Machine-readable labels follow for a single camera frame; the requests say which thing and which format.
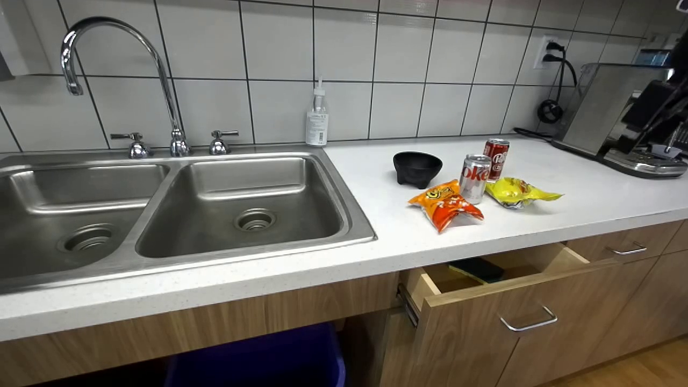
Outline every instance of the stainless steel sink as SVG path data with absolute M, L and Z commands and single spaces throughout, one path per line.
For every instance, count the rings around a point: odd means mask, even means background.
M 372 240 L 323 152 L 0 163 L 0 293 Z
M 73 163 L 0 172 L 0 281 L 69 271 L 111 255 L 165 166 Z
M 250 247 L 314 247 L 347 220 L 309 155 L 203 161 L 180 171 L 137 252 L 147 258 Z

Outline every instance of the trash bin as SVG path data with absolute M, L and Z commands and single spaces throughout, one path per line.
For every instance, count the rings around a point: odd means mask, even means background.
M 333 326 L 231 343 L 172 359 L 167 387 L 343 387 Z

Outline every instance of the electrical outlet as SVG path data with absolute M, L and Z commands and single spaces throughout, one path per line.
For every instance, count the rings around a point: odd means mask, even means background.
M 541 58 L 546 56 L 546 45 L 554 42 L 559 43 L 554 37 L 541 37 L 540 45 L 537 45 L 537 54 L 533 58 L 533 69 L 541 69 L 541 67 L 551 67 L 553 62 L 541 62 Z

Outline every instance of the coffee machine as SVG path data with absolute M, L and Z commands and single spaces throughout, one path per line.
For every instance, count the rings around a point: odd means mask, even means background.
M 595 64 L 569 127 L 553 144 L 634 177 L 682 177 L 688 171 L 686 35 L 661 69 Z

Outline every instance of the soda can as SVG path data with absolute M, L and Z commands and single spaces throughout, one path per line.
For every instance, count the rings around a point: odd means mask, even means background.
M 503 139 L 488 139 L 484 155 L 491 159 L 490 181 L 501 177 L 503 163 L 507 161 L 510 142 Z
M 486 155 L 467 155 L 465 169 L 459 172 L 459 193 L 465 200 L 476 205 L 490 178 L 491 159 Z

